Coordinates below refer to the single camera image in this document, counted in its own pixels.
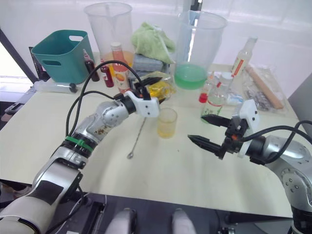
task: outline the teal plastic basket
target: teal plastic basket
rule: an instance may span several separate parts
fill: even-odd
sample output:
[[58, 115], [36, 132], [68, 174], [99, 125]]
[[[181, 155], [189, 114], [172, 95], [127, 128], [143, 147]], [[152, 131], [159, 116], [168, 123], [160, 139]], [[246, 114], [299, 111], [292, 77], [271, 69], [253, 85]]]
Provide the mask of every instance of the teal plastic basket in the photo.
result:
[[79, 84], [89, 75], [83, 49], [94, 61], [87, 32], [59, 30], [46, 37], [31, 52], [55, 82]]

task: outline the metal spoon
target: metal spoon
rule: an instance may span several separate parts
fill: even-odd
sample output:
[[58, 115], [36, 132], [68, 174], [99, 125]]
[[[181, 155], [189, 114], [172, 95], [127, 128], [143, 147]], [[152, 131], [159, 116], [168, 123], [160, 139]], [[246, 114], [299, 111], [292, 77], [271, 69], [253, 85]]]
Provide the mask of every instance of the metal spoon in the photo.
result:
[[146, 120], [146, 118], [144, 118], [144, 120], [143, 120], [143, 123], [142, 123], [142, 125], [141, 125], [140, 131], [139, 131], [139, 133], [138, 133], [138, 135], [137, 135], [137, 137], [136, 137], [135, 144], [134, 144], [134, 146], [133, 146], [133, 148], [132, 148], [132, 151], [128, 154], [127, 159], [132, 159], [132, 158], [133, 158], [133, 151], [135, 150], [135, 147], [136, 147], [136, 145], [137, 145], [137, 141], [138, 141], [138, 138], [140, 137], [140, 134], [141, 134], [143, 125], [144, 125], [144, 123], [145, 123], [145, 120]]

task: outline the table surface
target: table surface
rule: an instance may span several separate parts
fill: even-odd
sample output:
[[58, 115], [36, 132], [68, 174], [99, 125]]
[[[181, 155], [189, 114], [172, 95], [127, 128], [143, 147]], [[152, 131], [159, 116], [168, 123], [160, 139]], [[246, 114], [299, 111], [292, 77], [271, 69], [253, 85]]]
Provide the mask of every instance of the table surface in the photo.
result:
[[[229, 66], [214, 66], [227, 70]], [[235, 80], [241, 88], [241, 81]], [[109, 95], [102, 80], [90, 82], [87, 90]], [[0, 178], [32, 183], [39, 169], [65, 138], [67, 111], [78, 94], [37, 92], [0, 131]], [[199, 90], [177, 89], [162, 107], [178, 114], [176, 133], [161, 139], [156, 118], [148, 118], [134, 151], [127, 159], [143, 117], [133, 114], [114, 128], [96, 147], [82, 171], [81, 186], [94, 193], [143, 198], [227, 211], [291, 217], [291, 208], [277, 176], [264, 166], [226, 153], [223, 160], [193, 144], [187, 134], [201, 135], [221, 144], [225, 128], [202, 122]], [[84, 97], [79, 120], [92, 114], [103, 96]], [[260, 113], [259, 130], [275, 125], [294, 126], [297, 117], [286, 103], [287, 114]], [[231, 117], [234, 107], [225, 106], [220, 115]], [[276, 131], [277, 136], [290, 133]], [[305, 143], [300, 137], [295, 139]]]

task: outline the wooden rolling pin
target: wooden rolling pin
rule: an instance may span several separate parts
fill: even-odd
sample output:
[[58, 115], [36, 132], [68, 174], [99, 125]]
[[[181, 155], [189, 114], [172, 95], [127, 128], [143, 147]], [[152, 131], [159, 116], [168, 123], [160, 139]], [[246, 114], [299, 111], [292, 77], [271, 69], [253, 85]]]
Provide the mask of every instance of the wooden rolling pin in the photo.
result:
[[264, 93], [264, 95], [270, 101], [272, 106], [275, 109], [283, 109], [284, 106], [281, 103], [281, 101], [268, 88], [268, 86], [263, 82], [263, 80], [260, 78], [260, 76], [258, 76], [258, 74], [254, 71], [254, 69], [249, 65], [247, 65], [245, 69], [248, 72], [248, 74], [253, 78], [253, 80], [256, 83], [256, 85], [258, 86], [258, 88]]

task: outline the green liquid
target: green liquid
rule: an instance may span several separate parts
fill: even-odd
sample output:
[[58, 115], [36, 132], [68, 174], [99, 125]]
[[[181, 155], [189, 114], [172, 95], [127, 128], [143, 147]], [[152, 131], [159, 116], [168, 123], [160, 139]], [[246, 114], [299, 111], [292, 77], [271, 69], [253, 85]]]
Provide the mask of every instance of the green liquid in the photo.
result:
[[175, 83], [183, 89], [198, 89], [204, 85], [207, 71], [193, 64], [178, 65], [175, 70]]

